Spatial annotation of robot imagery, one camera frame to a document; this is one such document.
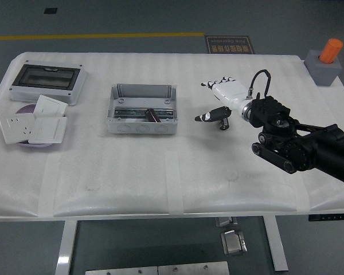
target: orange cylinder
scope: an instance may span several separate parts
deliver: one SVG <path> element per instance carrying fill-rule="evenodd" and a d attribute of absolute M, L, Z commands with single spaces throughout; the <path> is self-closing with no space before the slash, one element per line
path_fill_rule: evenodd
<path fill-rule="evenodd" d="M 319 56 L 320 61 L 326 64 L 333 63 L 333 61 L 335 60 L 336 56 L 338 55 L 342 47 L 343 47 L 342 41 L 336 38 L 330 39 Z"/>

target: white plastic object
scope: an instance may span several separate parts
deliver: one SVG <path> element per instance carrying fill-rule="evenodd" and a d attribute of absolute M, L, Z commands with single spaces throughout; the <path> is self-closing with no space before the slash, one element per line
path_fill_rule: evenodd
<path fill-rule="evenodd" d="M 0 126 L 5 143 L 12 144 L 28 140 L 34 126 L 32 113 L 17 113 L 13 116 L 0 116 Z"/>
<path fill-rule="evenodd" d="M 67 125 L 67 117 L 39 117 L 34 122 L 28 143 L 61 143 Z"/>
<path fill-rule="evenodd" d="M 63 117 L 67 106 L 67 103 L 40 95 L 33 113 L 36 118 Z"/>
<path fill-rule="evenodd" d="M 248 89 L 237 80 L 213 84 L 212 91 L 224 106 L 239 114 L 251 101 L 246 99 Z"/>

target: white wall socket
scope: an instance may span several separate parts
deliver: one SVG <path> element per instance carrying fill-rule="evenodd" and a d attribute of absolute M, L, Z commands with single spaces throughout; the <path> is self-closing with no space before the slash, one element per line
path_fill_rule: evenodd
<path fill-rule="evenodd" d="M 5 143 L 12 144 L 28 140 L 34 126 L 32 113 L 17 113 L 13 116 L 0 116 L 0 127 Z"/>

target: metal bracket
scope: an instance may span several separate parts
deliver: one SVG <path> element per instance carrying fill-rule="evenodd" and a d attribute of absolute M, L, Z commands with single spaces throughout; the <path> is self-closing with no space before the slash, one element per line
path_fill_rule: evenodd
<path fill-rule="evenodd" d="M 236 226 L 238 225 L 238 221 L 236 217 L 218 217 L 216 218 L 216 226 L 223 227 L 223 226 Z"/>
<path fill-rule="evenodd" d="M 221 234 L 224 254 L 226 256 L 246 254 L 247 248 L 242 231 L 228 231 Z"/>

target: gray block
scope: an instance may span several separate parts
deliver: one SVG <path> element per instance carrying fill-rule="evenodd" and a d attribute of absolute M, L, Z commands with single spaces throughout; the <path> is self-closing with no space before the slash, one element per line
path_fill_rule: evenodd
<path fill-rule="evenodd" d="M 330 86 L 342 71 L 342 67 L 337 57 L 331 64 L 321 62 L 319 59 L 320 54 L 321 51 L 319 50 L 310 50 L 304 60 L 304 65 L 316 85 Z"/>

